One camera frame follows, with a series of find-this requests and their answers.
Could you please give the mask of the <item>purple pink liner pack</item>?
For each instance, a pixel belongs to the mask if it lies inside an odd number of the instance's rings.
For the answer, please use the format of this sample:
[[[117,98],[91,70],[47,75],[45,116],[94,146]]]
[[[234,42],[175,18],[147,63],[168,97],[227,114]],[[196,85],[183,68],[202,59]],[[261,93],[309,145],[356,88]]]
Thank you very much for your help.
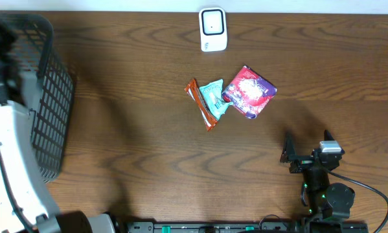
[[[246,118],[254,119],[276,95],[277,88],[252,68],[244,65],[222,92],[226,102]]]

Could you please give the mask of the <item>orange brown snack bar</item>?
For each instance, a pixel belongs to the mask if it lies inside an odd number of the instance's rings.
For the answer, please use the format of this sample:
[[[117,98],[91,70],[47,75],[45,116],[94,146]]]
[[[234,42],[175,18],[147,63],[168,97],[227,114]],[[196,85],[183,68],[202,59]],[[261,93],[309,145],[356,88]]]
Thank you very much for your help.
[[[210,112],[201,92],[198,87],[197,81],[193,78],[189,81],[187,86],[185,87],[185,92],[195,101],[198,105],[204,123],[206,125],[207,131],[212,130],[216,124],[218,123],[217,119]]]

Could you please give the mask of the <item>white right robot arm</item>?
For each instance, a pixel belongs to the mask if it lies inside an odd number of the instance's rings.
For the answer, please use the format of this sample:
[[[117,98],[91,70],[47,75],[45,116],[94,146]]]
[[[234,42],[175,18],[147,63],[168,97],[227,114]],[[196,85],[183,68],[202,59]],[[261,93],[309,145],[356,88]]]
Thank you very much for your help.
[[[292,223],[294,232],[342,232],[344,220],[350,217],[355,192],[343,183],[331,183],[329,173],[339,166],[345,154],[329,131],[309,155],[298,155],[291,134],[284,140],[281,163],[290,165],[290,173],[301,173],[301,202],[309,208],[309,216]]]

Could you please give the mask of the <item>teal snack packet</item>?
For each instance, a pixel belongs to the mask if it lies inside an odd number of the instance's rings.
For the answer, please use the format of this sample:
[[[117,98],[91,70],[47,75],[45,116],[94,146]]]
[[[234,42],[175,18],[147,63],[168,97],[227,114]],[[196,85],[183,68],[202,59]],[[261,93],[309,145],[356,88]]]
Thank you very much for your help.
[[[207,107],[216,120],[219,120],[225,114],[232,102],[226,102],[222,98],[223,80],[216,80],[205,86],[200,87],[202,97]]]

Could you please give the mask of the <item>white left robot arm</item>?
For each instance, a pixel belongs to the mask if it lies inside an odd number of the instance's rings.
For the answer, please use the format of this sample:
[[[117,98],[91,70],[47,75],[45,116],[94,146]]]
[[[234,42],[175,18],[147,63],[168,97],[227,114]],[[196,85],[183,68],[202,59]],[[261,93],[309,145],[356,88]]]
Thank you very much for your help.
[[[29,118],[0,82],[0,232],[114,232],[108,214],[60,212],[38,169]]]

